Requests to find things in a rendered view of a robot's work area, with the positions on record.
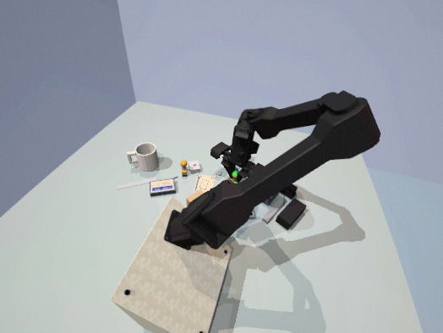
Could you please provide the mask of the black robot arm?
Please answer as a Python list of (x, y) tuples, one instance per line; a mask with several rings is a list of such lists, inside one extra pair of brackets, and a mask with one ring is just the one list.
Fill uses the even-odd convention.
[[(380, 141), (369, 103), (345, 90), (282, 109), (269, 106), (241, 113), (232, 144), (257, 154), (262, 139), (281, 130), (314, 126), (312, 134), (240, 183), (224, 180), (192, 200), (181, 213), (173, 210), (164, 240), (187, 250), (204, 242), (219, 249), (250, 218), (254, 208), (330, 160), (348, 159)], [(175, 211), (175, 213), (174, 213)], [(167, 238), (166, 238), (167, 237)]]

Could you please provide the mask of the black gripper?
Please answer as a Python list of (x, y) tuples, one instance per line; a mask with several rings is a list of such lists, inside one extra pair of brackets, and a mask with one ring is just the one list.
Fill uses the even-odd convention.
[[(252, 161), (249, 161), (251, 157), (250, 151), (254, 148), (252, 145), (248, 149), (239, 149), (235, 147), (233, 144), (226, 145), (223, 142), (211, 148), (211, 156), (219, 159), (220, 155), (223, 155), (223, 160), (221, 164), (227, 170), (228, 175), (232, 178), (232, 172), (235, 171), (235, 167), (241, 167), (242, 169), (237, 174), (237, 183), (239, 183), (242, 178), (246, 178), (259, 171), (262, 167), (261, 164), (254, 164)], [(231, 151), (231, 152), (229, 152)]]

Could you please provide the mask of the white mug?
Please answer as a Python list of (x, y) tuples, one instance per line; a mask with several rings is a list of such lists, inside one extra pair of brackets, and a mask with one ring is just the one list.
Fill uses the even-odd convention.
[[(131, 158), (137, 156), (137, 159)], [(135, 151), (127, 152), (129, 164), (139, 163), (139, 169), (144, 172), (150, 172), (158, 168), (159, 160), (156, 146), (152, 143), (141, 143), (137, 145)]]

